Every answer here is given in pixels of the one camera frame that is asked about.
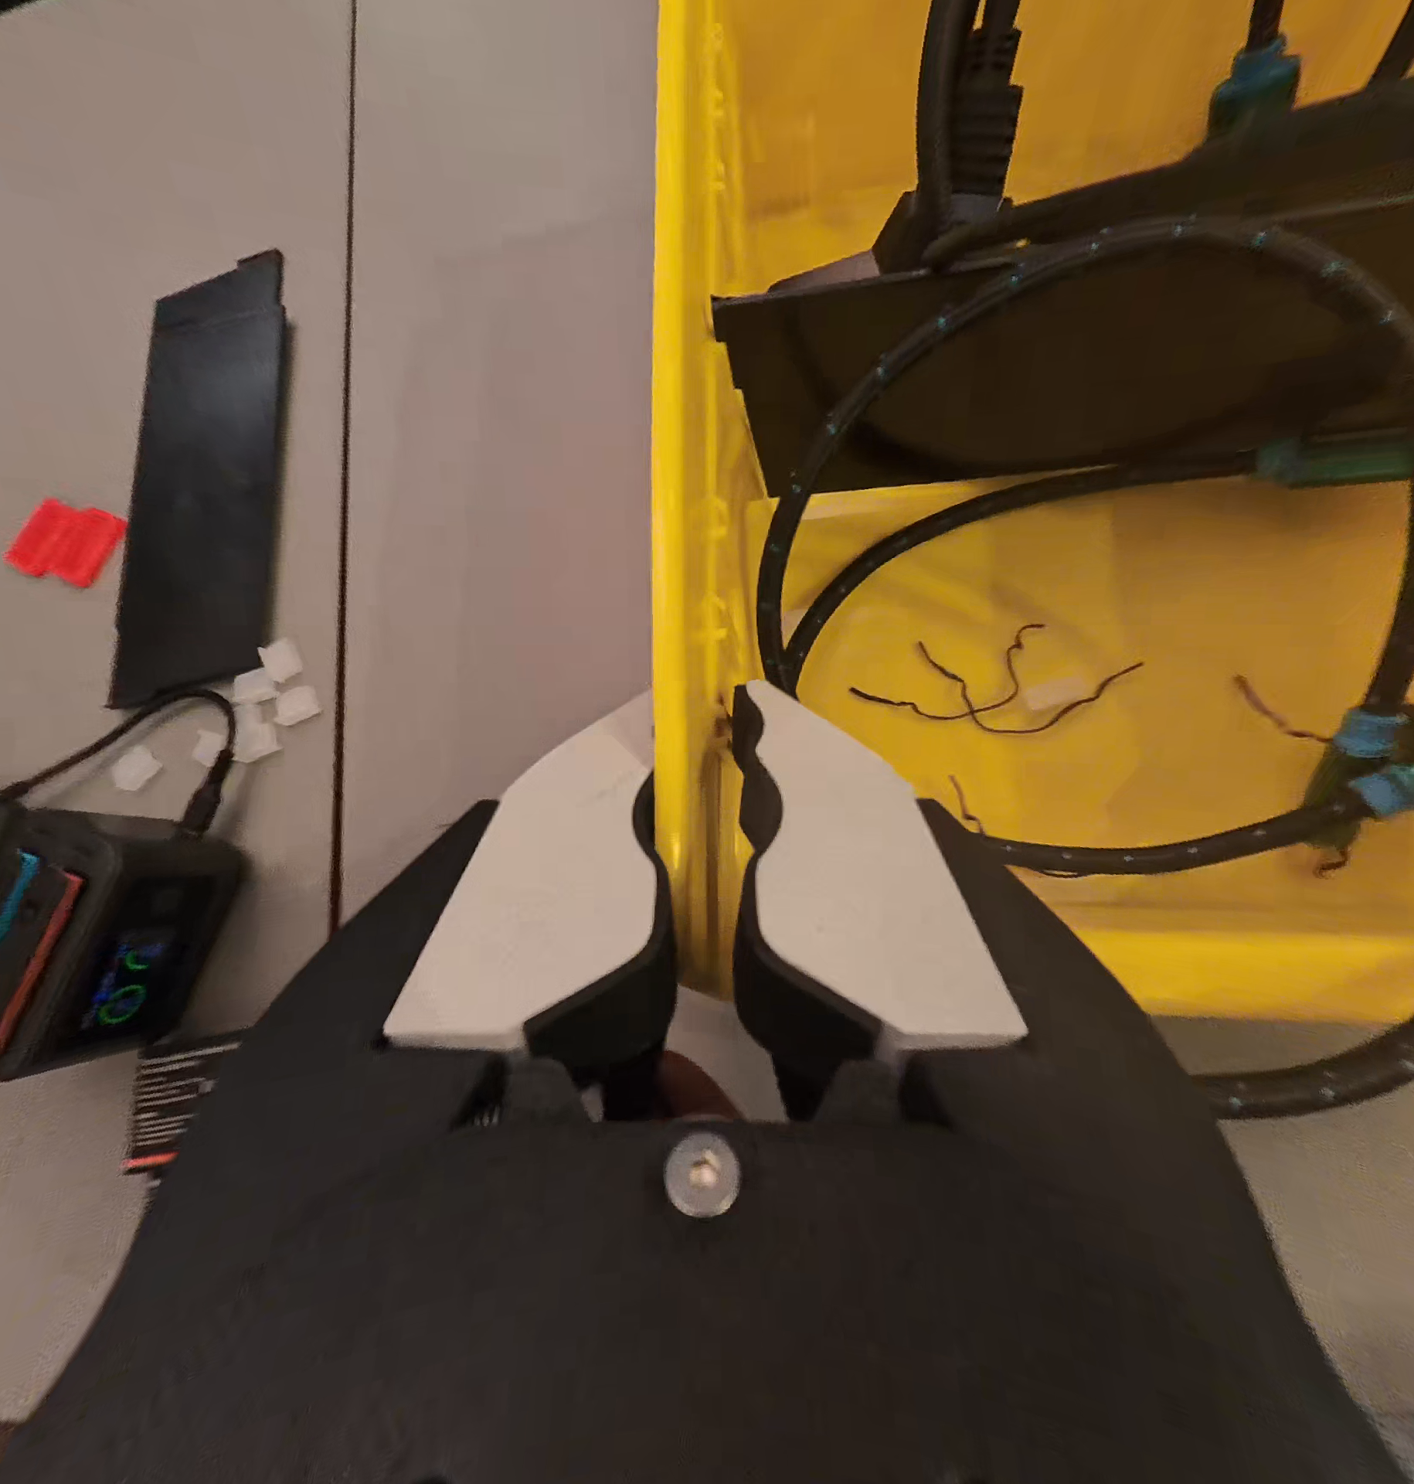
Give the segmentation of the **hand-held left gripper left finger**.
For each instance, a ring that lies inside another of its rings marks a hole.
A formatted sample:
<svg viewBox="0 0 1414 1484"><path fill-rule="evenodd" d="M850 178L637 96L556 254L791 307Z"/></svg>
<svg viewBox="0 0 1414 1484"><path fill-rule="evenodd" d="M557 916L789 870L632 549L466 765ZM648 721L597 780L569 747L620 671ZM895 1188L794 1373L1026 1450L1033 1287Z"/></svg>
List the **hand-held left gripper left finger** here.
<svg viewBox="0 0 1414 1484"><path fill-rule="evenodd" d="M504 790L387 1014L389 1044L538 1057L658 1047L675 954L653 764L644 693Z"/></svg>

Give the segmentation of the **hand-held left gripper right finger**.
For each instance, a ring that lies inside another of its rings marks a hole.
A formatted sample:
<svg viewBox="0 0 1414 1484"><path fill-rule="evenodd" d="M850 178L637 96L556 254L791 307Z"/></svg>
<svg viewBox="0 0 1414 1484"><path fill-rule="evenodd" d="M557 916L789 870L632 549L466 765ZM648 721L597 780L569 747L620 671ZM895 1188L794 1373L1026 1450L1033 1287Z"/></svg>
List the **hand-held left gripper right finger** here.
<svg viewBox="0 0 1414 1484"><path fill-rule="evenodd" d="M913 787L769 683L731 706L741 772L733 994L783 1067L995 1049L1028 1026Z"/></svg>

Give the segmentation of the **yellow plastic bin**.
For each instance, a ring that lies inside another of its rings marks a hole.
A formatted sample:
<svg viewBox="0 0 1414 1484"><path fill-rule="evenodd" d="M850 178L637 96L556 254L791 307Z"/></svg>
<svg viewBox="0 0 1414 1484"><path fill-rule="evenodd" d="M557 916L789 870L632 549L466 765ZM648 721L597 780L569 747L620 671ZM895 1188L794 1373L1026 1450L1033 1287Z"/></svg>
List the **yellow plastic bin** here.
<svg viewBox="0 0 1414 1484"><path fill-rule="evenodd" d="M766 499L711 297L857 250L913 171L925 4L660 4L650 524L658 852L678 974L730 996L746 843L733 689L756 676L751 593ZM1074 499L981 524L882 568L816 645L801 696L993 833L1082 847L1226 830L1288 809L1306 742L1254 716L1248 678L1327 732L1364 689L1402 560L1405 489L1250 481ZM938 696L915 641L993 688L1023 621L1067 663L1142 676L1051 734L998 739L846 696ZM1327 878L1312 852L1155 880L1031 888L1139 1004L1185 1019L1370 1026L1414 1014L1414 818L1364 830Z"/></svg>

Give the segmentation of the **group of small white pieces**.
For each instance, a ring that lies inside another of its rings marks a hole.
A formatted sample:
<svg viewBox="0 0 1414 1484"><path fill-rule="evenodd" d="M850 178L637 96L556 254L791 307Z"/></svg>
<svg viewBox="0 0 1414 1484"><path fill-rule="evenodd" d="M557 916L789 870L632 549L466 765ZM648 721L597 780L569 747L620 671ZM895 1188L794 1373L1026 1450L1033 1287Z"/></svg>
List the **group of small white pieces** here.
<svg viewBox="0 0 1414 1484"><path fill-rule="evenodd" d="M281 752L293 729L321 716L314 686L307 683L301 651L293 640L279 638L256 650L256 664L225 688L233 714L231 764L254 765ZM196 731L192 762L211 767L225 747L226 729ZM143 744L127 747L109 769L115 790L134 794L163 772L160 759Z"/></svg>

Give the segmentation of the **black device with coloured screen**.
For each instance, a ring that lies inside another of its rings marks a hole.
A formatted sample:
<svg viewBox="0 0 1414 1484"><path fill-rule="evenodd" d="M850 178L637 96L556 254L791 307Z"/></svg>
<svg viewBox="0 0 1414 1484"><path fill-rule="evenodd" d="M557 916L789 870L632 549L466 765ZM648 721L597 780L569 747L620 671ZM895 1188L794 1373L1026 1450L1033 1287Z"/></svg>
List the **black device with coloured screen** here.
<svg viewBox="0 0 1414 1484"><path fill-rule="evenodd" d="M26 805L150 719L195 704L221 716L223 737L180 817ZM249 871L244 853L213 833L235 742L231 701L188 689L0 789L0 1083L177 1029Z"/></svg>

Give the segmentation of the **black flat plastic plate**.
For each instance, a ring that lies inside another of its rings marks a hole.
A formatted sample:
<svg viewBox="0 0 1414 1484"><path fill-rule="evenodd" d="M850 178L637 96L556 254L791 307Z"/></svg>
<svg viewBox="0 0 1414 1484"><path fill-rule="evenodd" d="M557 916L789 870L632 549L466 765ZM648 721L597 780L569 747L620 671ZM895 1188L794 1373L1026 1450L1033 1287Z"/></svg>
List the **black flat plastic plate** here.
<svg viewBox="0 0 1414 1484"><path fill-rule="evenodd" d="M264 250L162 297L148 338L105 708L253 668L269 636L289 320Z"/></svg>

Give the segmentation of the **red plastic clip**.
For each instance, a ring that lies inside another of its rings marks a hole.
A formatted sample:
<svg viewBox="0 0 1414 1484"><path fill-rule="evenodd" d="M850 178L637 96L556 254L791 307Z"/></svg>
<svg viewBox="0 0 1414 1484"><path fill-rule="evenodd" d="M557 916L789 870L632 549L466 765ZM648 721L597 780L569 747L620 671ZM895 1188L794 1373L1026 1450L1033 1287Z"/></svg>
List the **red plastic clip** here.
<svg viewBox="0 0 1414 1484"><path fill-rule="evenodd" d="M84 592L94 587L120 545L127 520L44 499L21 525L3 562L31 580L52 578Z"/></svg>

